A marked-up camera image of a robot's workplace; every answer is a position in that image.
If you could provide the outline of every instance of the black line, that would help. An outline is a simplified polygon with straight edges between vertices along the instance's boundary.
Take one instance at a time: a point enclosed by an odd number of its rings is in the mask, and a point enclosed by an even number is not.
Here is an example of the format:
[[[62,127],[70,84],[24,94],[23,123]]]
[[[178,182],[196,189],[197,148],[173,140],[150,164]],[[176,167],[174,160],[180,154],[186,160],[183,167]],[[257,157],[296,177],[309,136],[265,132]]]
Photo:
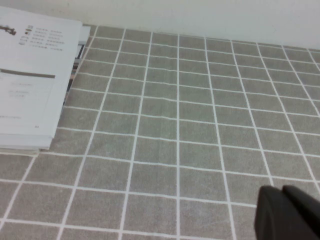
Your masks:
[[[56,77],[55,75],[39,74],[39,73],[33,73],[33,72],[12,71],[12,70],[1,69],[1,68],[0,68],[0,73],[27,76],[27,77],[48,78],[48,79],[54,79]]]

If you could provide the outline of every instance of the black plastic object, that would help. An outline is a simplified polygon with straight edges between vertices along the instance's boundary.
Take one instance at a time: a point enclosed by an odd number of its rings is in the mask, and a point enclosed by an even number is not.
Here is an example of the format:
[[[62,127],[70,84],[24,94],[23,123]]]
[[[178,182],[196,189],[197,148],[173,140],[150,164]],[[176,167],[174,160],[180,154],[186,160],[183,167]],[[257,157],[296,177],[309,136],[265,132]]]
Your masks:
[[[287,187],[286,192],[299,201],[301,191]],[[259,190],[254,229],[257,240],[320,240],[286,194],[272,186]]]

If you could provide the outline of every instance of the stack of paper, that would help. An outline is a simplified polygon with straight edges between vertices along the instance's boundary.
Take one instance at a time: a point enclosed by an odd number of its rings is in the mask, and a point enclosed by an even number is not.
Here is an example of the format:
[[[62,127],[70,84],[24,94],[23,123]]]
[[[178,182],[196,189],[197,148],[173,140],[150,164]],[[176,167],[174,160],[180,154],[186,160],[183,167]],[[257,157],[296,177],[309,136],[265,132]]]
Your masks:
[[[0,7],[0,26],[0,152],[48,149],[82,23]]]

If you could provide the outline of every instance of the gray square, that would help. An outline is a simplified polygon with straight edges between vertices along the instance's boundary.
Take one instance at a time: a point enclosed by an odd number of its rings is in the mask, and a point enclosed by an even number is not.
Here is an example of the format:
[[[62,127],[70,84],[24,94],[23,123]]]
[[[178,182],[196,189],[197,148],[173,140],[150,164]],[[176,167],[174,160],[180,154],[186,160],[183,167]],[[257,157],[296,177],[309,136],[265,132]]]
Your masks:
[[[90,132],[57,129],[50,145],[50,152],[82,155],[85,153]]]
[[[0,217],[2,218],[7,210],[9,202],[18,184],[11,182],[0,182]]]
[[[267,69],[292,71],[292,68],[287,60],[264,58],[263,61]]]
[[[103,110],[122,113],[137,114],[139,112],[141,98],[139,96],[122,96],[107,94]]]
[[[211,75],[221,75],[226,77],[239,77],[237,67],[233,65],[222,65],[218,63],[209,63]]]
[[[82,157],[40,154],[34,161],[27,181],[73,185]]]
[[[133,144],[133,136],[95,133],[88,154],[130,160]]]
[[[181,235],[231,239],[228,206],[198,201],[180,201]]]
[[[213,89],[223,89],[231,91],[242,91],[239,78],[210,76]]]
[[[180,143],[180,166],[202,169],[221,169],[220,152],[217,146]]]
[[[109,86],[110,93],[141,95],[143,82],[127,79],[112,79]]]
[[[180,86],[179,94],[180,101],[212,104],[211,93],[209,89]]]
[[[176,139],[177,121],[165,118],[153,118],[142,116],[140,118],[139,133],[140,136]]]
[[[311,167],[312,173],[316,180],[320,180],[320,157],[307,156],[307,161]]]
[[[249,67],[258,67],[258,68],[264,67],[264,64],[262,63],[260,57],[235,55],[235,59],[236,59],[236,63],[239,66],[249,66]]]
[[[206,52],[203,50],[179,48],[179,59],[206,61]]]
[[[302,86],[286,84],[286,83],[274,83],[274,86],[280,96],[305,98],[305,99],[308,98]]]
[[[149,44],[124,40],[121,46],[121,52],[133,54],[148,54]]]
[[[2,240],[55,240],[58,231],[58,227],[6,222],[0,237]]]
[[[141,114],[176,118],[177,103],[165,99],[144,98]]]
[[[257,46],[252,44],[233,43],[233,50],[235,54],[259,56]]]
[[[253,110],[252,115],[258,128],[290,131],[290,126],[284,113]]]
[[[303,182],[288,179],[273,179],[273,182],[276,188],[282,189],[283,185],[293,185],[311,195],[318,201],[320,200],[319,192],[313,182]]]
[[[242,78],[269,80],[265,69],[239,66],[239,72]]]
[[[96,131],[119,134],[135,134],[138,116],[102,112]]]
[[[77,190],[66,224],[118,229],[124,198],[120,193]]]
[[[257,204],[259,188],[270,185],[267,177],[226,174],[231,202]]]
[[[93,36],[95,35],[95,31],[96,31],[96,28],[97,26],[96,25],[91,25],[91,24],[82,24],[82,26],[87,26],[87,27],[90,27],[90,36]]]
[[[180,121],[180,140],[198,143],[217,143],[216,127],[213,124]]]
[[[122,28],[98,26],[98,30],[96,31],[96,36],[111,38],[111,39],[121,39],[123,33],[124,33],[124,30]]]
[[[294,135],[290,132],[258,129],[263,149],[289,153],[299,153]]]
[[[288,115],[294,131],[320,134],[320,118],[300,115]]]
[[[229,41],[207,39],[206,49],[218,52],[232,53],[231,43]]]
[[[168,58],[176,58],[177,48],[172,46],[151,45],[150,55]]]
[[[320,52],[311,52],[311,55],[316,63],[320,63]]]
[[[316,101],[316,102],[313,102],[315,107],[318,109],[318,111],[320,112],[320,102],[319,101]]]
[[[262,57],[286,59],[285,53],[282,48],[259,46],[259,49]]]
[[[297,134],[299,142],[303,148],[305,154],[320,155],[320,136]]]
[[[209,88],[209,80],[207,75],[188,72],[179,73],[179,84],[192,87]]]
[[[118,51],[120,47],[120,42],[120,40],[116,39],[94,38],[91,44],[91,48]]]
[[[262,109],[282,112],[279,99],[276,96],[266,96],[257,94],[247,94],[251,109]]]
[[[226,171],[267,174],[261,151],[223,147],[222,152]]]
[[[319,69],[314,63],[291,61],[296,72],[319,74]]]
[[[208,61],[211,63],[235,65],[234,56],[229,53],[208,51],[207,56],[208,56]]]
[[[256,240],[254,220],[256,209],[246,206],[232,206],[234,228],[238,240]]]
[[[200,37],[180,36],[179,47],[205,49],[205,40]]]
[[[23,184],[9,218],[61,223],[70,195],[71,189],[68,188]]]
[[[147,64],[147,56],[121,52],[119,54],[117,64],[129,64],[145,67]]]
[[[124,229],[148,233],[176,234],[176,214],[175,199],[129,195]]]
[[[151,32],[148,31],[137,31],[127,29],[124,34],[124,39],[138,41],[138,42],[150,42]]]
[[[138,137],[134,160],[175,165],[177,162],[176,144],[171,141]]]
[[[92,231],[82,229],[65,228],[63,230],[62,240],[117,240],[118,233],[116,232],[103,232],[103,231]]]
[[[92,130],[98,112],[64,107],[59,120],[59,127]]]
[[[116,60],[117,52],[99,49],[89,49],[85,56],[86,60],[103,61],[113,64]]]
[[[99,109],[103,97],[103,93],[71,89],[65,105],[88,109]]]
[[[179,70],[183,72],[207,74],[207,64],[199,61],[179,60]]]
[[[291,49],[285,50],[286,55],[290,60],[303,61],[312,63],[312,59],[307,51],[295,51]]]
[[[178,36],[163,33],[154,33],[152,36],[152,43],[176,47],[178,45]]]
[[[21,180],[29,166],[31,157],[2,155],[0,158],[0,179]]]
[[[320,86],[320,75],[298,73],[298,76],[301,82],[305,85]]]
[[[177,60],[166,57],[150,56],[149,68],[177,70]]]
[[[116,65],[113,76],[115,78],[128,78],[144,80],[146,68],[127,66],[127,65]]]
[[[302,156],[265,152],[265,158],[272,176],[311,179]]]
[[[313,100],[320,100],[320,87],[306,86],[309,96]]]
[[[128,162],[88,157],[81,172],[79,186],[125,191],[129,167]]]
[[[177,99],[177,86],[147,82],[144,87],[144,95],[147,97]]]
[[[252,128],[219,126],[222,145],[258,148],[258,141],[255,130]]]
[[[108,77],[91,76],[78,73],[72,82],[72,87],[84,90],[105,91],[109,82]]]
[[[217,121],[220,124],[252,126],[249,111],[231,107],[215,107]]]
[[[300,83],[299,79],[297,78],[294,72],[277,70],[268,70],[268,72],[273,81],[292,84]]]
[[[247,93],[276,95],[274,87],[269,81],[243,79],[242,83]]]
[[[247,107],[245,95],[241,92],[229,92],[213,90],[214,104],[232,106],[232,107]]]
[[[101,76],[110,76],[113,66],[114,65],[110,63],[83,60],[79,72]]]
[[[212,106],[180,102],[180,119],[196,120],[202,122],[215,122]]]
[[[133,234],[123,234],[122,240],[169,240],[170,238],[162,236],[153,235],[133,235]]]
[[[177,84],[177,72],[148,68],[146,80],[156,83]]]
[[[317,115],[317,112],[309,100],[281,97],[287,113]]]
[[[225,201],[224,177],[221,172],[181,168],[180,196]]]
[[[134,164],[130,191],[149,194],[176,195],[177,168]]]

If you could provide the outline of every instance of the white grid line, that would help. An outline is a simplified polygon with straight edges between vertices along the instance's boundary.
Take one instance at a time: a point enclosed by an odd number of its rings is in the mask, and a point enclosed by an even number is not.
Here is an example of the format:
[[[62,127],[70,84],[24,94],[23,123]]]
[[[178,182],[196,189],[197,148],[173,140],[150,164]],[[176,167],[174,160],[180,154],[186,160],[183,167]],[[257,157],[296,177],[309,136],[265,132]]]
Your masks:
[[[244,98],[245,98],[245,101],[246,101],[246,104],[247,104],[247,107],[248,107],[249,115],[250,115],[251,122],[252,122],[252,125],[253,125],[253,128],[254,128],[254,132],[255,132],[255,136],[256,136],[256,139],[257,139],[257,142],[258,142],[258,145],[259,145],[259,149],[261,150],[261,155],[262,155],[262,159],[263,159],[263,162],[264,162],[264,166],[265,166],[267,175],[269,177],[270,184],[271,184],[271,186],[274,186],[275,184],[274,184],[274,181],[273,181],[273,179],[271,177],[271,173],[270,173],[270,169],[269,169],[269,166],[268,166],[267,158],[266,158],[265,152],[263,151],[264,148],[263,148],[261,140],[260,140],[260,136],[259,136],[258,129],[257,129],[257,126],[256,126],[256,122],[255,122],[254,116],[252,114],[252,110],[250,108],[249,99],[248,99],[248,96],[247,96],[247,93],[246,93],[246,89],[245,89],[244,83],[242,81],[242,76],[240,74],[240,70],[239,70],[238,64],[237,64],[237,59],[236,59],[236,56],[234,54],[235,50],[234,50],[234,44],[233,44],[232,40],[230,40],[230,43],[231,43],[231,49],[232,49],[232,53],[233,53],[233,59],[234,59],[235,65],[236,65],[236,70],[237,70],[237,73],[239,75],[239,79],[240,79],[242,90],[244,92]]]
[[[226,169],[225,169],[225,163],[224,163],[224,156],[223,156],[222,146],[221,146],[221,140],[220,140],[220,133],[219,133],[217,113],[216,113],[214,92],[213,92],[213,89],[212,89],[212,83],[211,83],[211,79],[210,79],[210,67],[209,67],[209,62],[208,62],[208,52],[207,52],[207,41],[206,41],[206,37],[204,37],[204,49],[205,49],[205,59],[206,59],[206,67],[207,67],[207,73],[208,73],[208,81],[209,81],[210,93],[211,93],[213,117],[214,117],[214,122],[215,122],[215,129],[216,129],[216,138],[217,138],[218,147],[219,147],[219,153],[220,153],[220,163],[221,163],[221,169],[222,169],[222,175],[223,175],[223,182],[224,182],[224,190],[225,190],[225,195],[226,195],[226,200],[227,200],[227,206],[228,206],[228,212],[229,212],[229,219],[230,219],[230,227],[231,227],[232,239],[233,239],[233,240],[237,240],[236,228],[235,228],[235,222],[234,222],[234,216],[233,216],[232,207],[231,207],[230,192],[229,192],[227,175],[226,175]]]
[[[92,59],[85,59],[84,61],[88,61],[88,62],[94,62],[94,63],[103,63],[103,64],[113,64],[113,62],[110,61],[101,61],[101,60],[92,60]],[[201,62],[201,63],[205,63],[203,61],[199,61],[199,60],[191,60],[191,59],[181,59],[181,61],[189,61],[189,62]],[[120,66],[129,66],[129,67],[135,67],[135,68],[144,68],[144,66],[141,65],[134,65],[134,64],[127,64],[127,63],[116,63],[117,65]],[[222,63],[222,62],[209,62],[209,64],[217,64],[217,65],[225,65],[225,66],[232,66],[232,67],[236,67],[236,65],[234,64],[229,64],[229,63]],[[238,65],[237,67],[240,68],[251,68],[251,69],[261,69],[264,70],[265,68],[263,67],[258,67],[258,66],[248,66],[248,65]],[[165,71],[169,71],[169,72],[176,72],[176,69],[167,69],[167,68],[162,68],[162,67],[149,67],[149,69],[157,69],[157,70],[165,70]],[[276,72],[287,72],[287,73],[292,73],[292,72],[297,72],[300,74],[309,74],[309,75],[316,75],[316,76],[320,76],[320,73],[312,73],[312,72],[304,72],[304,71],[295,71],[295,70],[285,70],[285,69],[276,69],[276,68],[268,68],[268,70],[271,71],[276,71]],[[205,73],[197,73],[197,72],[193,72],[195,74],[199,74],[199,75],[206,75]]]
[[[271,78],[271,76],[270,76],[270,74],[269,74],[268,69],[266,68],[266,64],[265,64],[265,61],[264,61],[263,58],[262,58],[259,45],[256,44],[256,46],[257,46],[259,55],[260,55],[260,57],[261,57],[262,63],[263,63],[263,65],[264,65],[264,67],[265,67],[266,73],[267,73],[267,75],[268,75],[268,77],[269,77],[269,79],[270,79],[270,82],[271,82],[271,84],[272,84],[273,90],[275,91],[275,94],[277,94],[278,100],[279,100],[279,102],[280,102],[280,104],[281,104],[281,107],[282,107],[282,110],[283,110],[284,115],[285,115],[285,117],[286,117],[286,120],[287,120],[287,122],[288,122],[288,124],[289,124],[289,126],[290,126],[290,129],[291,129],[291,131],[292,131],[292,133],[293,133],[293,136],[294,136],[294,138],[295,138],[295,140],[296,140],[296,143],[297,143],[297,145],[298,145],[298,148],[299,148],[299,150],[300,150],[300,152],[301,152],[301,154],[302,154],[303,160],[305,161],[305,164],[306,164],[306,166],[307,166],[307,168],[308,168],[309,174],[310,174],[310,176],[311,176],[311,178],[312,178],[312,180],[313,180],[313,182],[314,182],[314,184],[315,184],[316,189],[318,190],[318,192],[319,192],[319,194],[320,194],[320,187],[319,187],[319,185],[317,184],[317,180],[316,180],[316,178],[315,178],[315,176],[314,176],[314,173],[312,172],[312,169],[311,169],[311,167],[310,167],[310,164],[309,164],[309,162],[308,162],[308,159],[307,159],[307,157],[306,157],[306,155],[305,155],[304,149],[303,149],[303,147],[302,147],[301,144],[300,144],[300,141],[299,141],[299,139],[298,139],[298,137],[297,137],[297,134],[294,132],[294,131],[295,131],[295,130],[294,130],[294,127],[292,126],[292,123],[291,123],[291,121],[290,121],[290,119],[289,119],[289,117],[288,117],[288,115],[287,115],[287,113],[286,113],[285,106],[284,106],[281,98],[279,97],[278,91],[277,91],[277,89],[276,89],[276,87],[275,87],[275,85],[274,85],[274,83],[273,83],[273,80],[272,80],[272,78]],[[288,58],[287,53],[286,53],[286,51],[285,51],[285,49],[284,49],[283,46],[282,46],[282,50],[283,50],[283,52],[284,52],[284,54],[285,54],[285,57],[286,57],[286,58],[288,59],[288,61],[289,61],[289,58]],[[307,91],[306,91],[306,89],[305,89],[305,87],[303,86],[303,84],[302,84],[302,82],[301,82],[298,74],[295,73],[295,75],[296,75],[297,78],[299,79],[299,81],[300,81],[303,89],[305,90],[306,94],[308,94]]]
[[[134,140],[133,140],[130,167],[129,167],[128,179],[127,179],[127,183],[126,183],[126,191],[125,191],[125,196],[124,196],[124,201],[123,201],[123,208],[122,208],[122,215],[121,215],[121,221],[120,221],[120,231],[119,231],[118,240],[122,240],[123,230],[124,230],[124,226],[125,226],[125,218],[126,218],[126,212],[127,212],[127,205],[128,205],[128,198],[129,198],[129,191],[130,191],[130,184],[131,184],[131,176],[132,176],[132,171],[133,171],[133,167],[134,167],[134,160],[135,160],[135,154],[136,154],[136,146],[137,146],[137,140],[138,140],[139,124],[140,124],[140,118],[141,118],[141,112],[142,112],[142,104],[143,104],[143,101],[144,101],[144,94],[145,94],[145,86],[146,86],[149,59],[150,59],[152,37],[153,37],[153,33],[151,32],[149,50],[148,50],[148,57],[147,57],[147,60],[146,60],[146,66],[145,66],[145,71],[144,71],[144,80],[143,80],[144,82],[143,82],[143,85],[142,85],[139,112],[138,112],[138,117],[137,117],[137,122],[136,122],[136,127],[135,127],[135,135],[134,135]]]
[[[1,229],[3,228],[5,222],[7,221],[8,215],[9,215],[9,213],[10,213],[10,211],[11,211],[13,205],[14,205],[14,202],[15,202],[15,200],[17,198],[17,195],[18,195],[18,193],[19,193],[19,191],[21,189],[21,186],[22,186],[23,182],[26,180],[26,178],[27,178],[27,176],[28,176],[28,174],[29,174],[29,172],[30,172],[35,160],[36,160],[36,157],[34,156],[32,158],[32,160],[30,161],[27,169],[25,170],[21,181],[19,182],[18,186],[16,187],[16,189],[15,189],[15,191],[14,191],[14,193],[13,193],[11,199],[10,199],[10,202],[9,202],[8,206],[6,207],[6,210],[4,212],[2,221],[0,222],[0,232],[1,232]]]
[[[176,236],[180,239],[180,92],[179,92],[179,60],[180,35],[177,37],[176,51]]]
[[[246,207],[255,208],[250,204],[246,205]],[[31,221],[31,220],[21,220],[21,219],[7,219],[6,222],[8,223],[15,223],[15,224],[28,224],[28,225],[39,225],[39,226],[46,226],[46,227],[61,227],[61,224],[54,223],[54,222],[41,222],[41,221]],[[119,233],[120,230],[112,229],[112,228],[102,228],[102,227],[94,227],[94,226],[82,226],[82,225],[69,225],[66,224],[64,226],[65,229],[75,229],[75,230],[86,230],[86,231],[93,231],[93,232],[105,232],[105,233]],[[158,232],[144,232],[144,231],[131,231],[131,230],[123,230],[124,234],[130,235],[138,235],[138,236],[152,236],[152,237],[164,237],[175,239],[177,238],[176,235],[171,235],[167,233],[158,233]],[[181,236],[185,240],[220,240],[217,238],[207,238],[207,237],[198,237],[198,236]]]
[[[90,45],[88,47],[88,51],[86,51],[85,53],[85,56],[83,57],[83,61],[84,62],[84,59],[86,59],[86,56],[87,56],[87,53],[89,52],[89,49],[91,47],[91,44],[93,43],[94,39],[95,39],[95,36],[97,34],[97,31],[98,31],[98,28],[99,26],[96,27],[95,29],[95,32],[94,32],[94,35],[93,35],[93,38],[90,42]],[[102,98],[102,101],[101,101],[101,104],[100,104],[100,108],[99,108],[99,111],[98,111],[98,114],[96,116],[96,119],[95,119],[95,122],[94,122],[94,126],[93,126],[93,129],[92,129],[92,132],[91,132],[91,135],[90,135],[90,139],[88,141],[88,144],[86,146],[86,149],[85,149],[85,152],[84,152],[84,156],[82,158],[82,161],[81,161],[81,164],[80,164],[80,167],[79,167],[79,170],[77,172],[77,175],[76,175],[76,179],[75,179],[75,182],[74,182],[74,187],[72,189],[72,192],[71,192],[71,195],[70,195],[70,198],[69,198],[69,201],[68,201],[68,204],[66,206],[66,209],[65,209],[65,212],[64,212],[64,215],[63,215],[63,219],[62,219],[62,224],[61,224],[61,227],[59,228],[59,232],[58,232],[58,235],[56,237],[56,240],[60,240],[61,236],[62,236],[62,233],[63,233],[63,230],[64,230],[64,226],[66,225],[66,221],[67,221],[67,218],[68,218],[68,215],[69,215],[69,211],[70,211],[70,208],[71,208],[71,204],[74,200],[74,197],[75,197],[75,194],[76,194],[76,187],[78,186],[79,184],[79,180],[80,180],[80,176],[81,176],[81,173],[82,173],[82,169],[85,165],[85,161],[86,161],[86,158],[87,158],[87,155],[88,155],[88,152],[89,152],[89,149],[90,149],[90,146],[91,146],[91,143],[92,143],[92,140],[94,138],[94,135],[95,135],[95,130],[97,128],[97,125],[98,125],[98,121],[99,121],[99,118],[100,118],[100,115],[101,115],[101,111],[103,109],[103,106],[104,106],[104,102],[105,102],[105,99],[107,97],[107,92],[109,90],[109,86],[110,86],[110,82],[112,80],[112,76],[114,74],[114,71],[115,71],[115,68],[116,68],[116,63],[117,63],[117,60],[118,60],[118,57],[119,57],[119,53],[120,53],[120,49],[121,49],[121,46],[122,46],[122,42],[123,42],[123,39],[125,37],[125,32],[126,32],[126,29],[123,30],[123,35],[122,35],[122,41],[120,42],[120,46],[119,46],[119,50],[118,50],[118,53],[116,55],[116,58],[115,58],[115,61],[114,61],[114,64],[113,64],[113,67],[112,67],[112,71],[111,71],[111,74],[110,74],[110,80],[106,86],[106,89],[105,89],[105,92],[104,92],[104,95],[103,95],[103,98]]]
[[[141,80],[137,80],[137,79],[126,79],[128,81],[138,81],[138,82],[143,82]],[[177,86],[177,84],[174,83],[166,83],[166,82],[154,82],[154,81],[145,81],[146,83],[149,84],[164,84],[164,85],[169,85],[169,86]],[[182,85],[180,84],[180,87],[185,87],[185,88],[193,88],[193,89],[204,89],[204,90],[210,90],[209,87],[201,87],[201,86],[190,86],[190,85]],[[71,89],[73,90],[77,90],[77,91],[82,91],[82,92],[88,92],[88,93],[97,93],[97,94],[104,94],[104,91],[95,91],[95,90],[88,90],[88,89],[83,89],[83,88],[77,88],[77,87],[71,87]],[[221,92],[229,92],[229,93],[239,93],[239,94],[244,94],[243,91],[237,91],[237,90],[228,90],[228,89],[221,89],[221,88],[213,88],[213,91],[221,91]],[[112,94],[126,94],[126,93],[118,93],[118,92],[110,92]],[[250,95],[261,95],[261,96],[269,96],[269,97],[276,97],[277,95],[275,94],[267,94],[267,93],[260,93],[260,92],[246,92],[247,94]],[[295,97],[295,96],[284,96],[284,95],[280,95],[281,98],[285,98],[285,99],[298,99],[298,100],[306,100],[309,101],[308,98],[303,98],[303,97]],[[312,101],[315,102],[320,102],[320,100],[316,100],[316,99],[312,99]]]

